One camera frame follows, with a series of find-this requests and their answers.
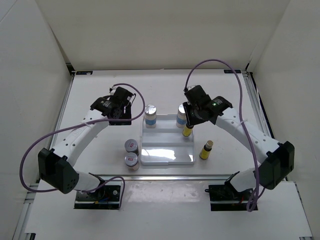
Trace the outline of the blue label bead jar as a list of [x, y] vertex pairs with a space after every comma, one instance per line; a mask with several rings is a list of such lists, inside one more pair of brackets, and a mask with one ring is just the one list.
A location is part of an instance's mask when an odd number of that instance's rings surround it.
[[176, 115], [176, 126], [178, 128], [184, 128], [187, 123], [186, 113], [183, 104], [178, 107]]
[[148, 104], [144, 109], [144, 122], [146, 128], [155, 128], [157, 124], [157, 108], [153, 104]]

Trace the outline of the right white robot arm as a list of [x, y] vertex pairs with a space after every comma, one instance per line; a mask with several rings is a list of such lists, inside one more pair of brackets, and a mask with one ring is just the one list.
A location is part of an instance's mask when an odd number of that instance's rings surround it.
[[257, 127], [240, 119], [232, 104], [222, 96], [211, 98], [200, 85], [184, 90], [183, 103], [187, 124], [211, 122], [225, 130], [251, 153], [258, 167], [234, 173], [225, 182], [224, 193], [230, 200], [238, 199], [257, 185], [273, 190], [294, 169], [295, 147], [289, 141], [281, 143]]

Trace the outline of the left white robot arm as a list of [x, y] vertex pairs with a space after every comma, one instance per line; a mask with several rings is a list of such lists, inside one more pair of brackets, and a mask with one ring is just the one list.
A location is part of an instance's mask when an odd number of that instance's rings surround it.
[[63, 194], [71, 191], [87, 193], [93, 200], [100, 200], [105, 188], [98, 177], [74, 169], [77, 159], [98, 136], [110, 125], [120, 125], [121, 119], [131, 118], [131, 98], [134, 94], [123, 87], [115, 87], [110, 95], [97, 98], [81, 121], [83, 126], [73, 129], [67, 137], [48, 150], [38, 153], [40, 179]]

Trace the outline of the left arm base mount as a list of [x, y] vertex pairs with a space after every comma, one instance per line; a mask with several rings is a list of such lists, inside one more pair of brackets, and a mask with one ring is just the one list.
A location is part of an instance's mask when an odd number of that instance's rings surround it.
[[74, 200], [76, 210], [120, 210], [125, 192], [126, 182], [122, 176], [103, 179], [91, 174], [99, 180], [101, 188], [90, 192], [77, 192]]

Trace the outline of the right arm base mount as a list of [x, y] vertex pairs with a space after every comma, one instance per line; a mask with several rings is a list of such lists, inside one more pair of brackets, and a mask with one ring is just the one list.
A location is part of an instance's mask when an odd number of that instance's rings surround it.
[[204, 191], [209, 194], [210, 210], [212, 212], [247, 211], [247, 203], [254, 189], [236, 191], [231, 180], [240, 172], [232, 174], [223, 184], [211, 184]]

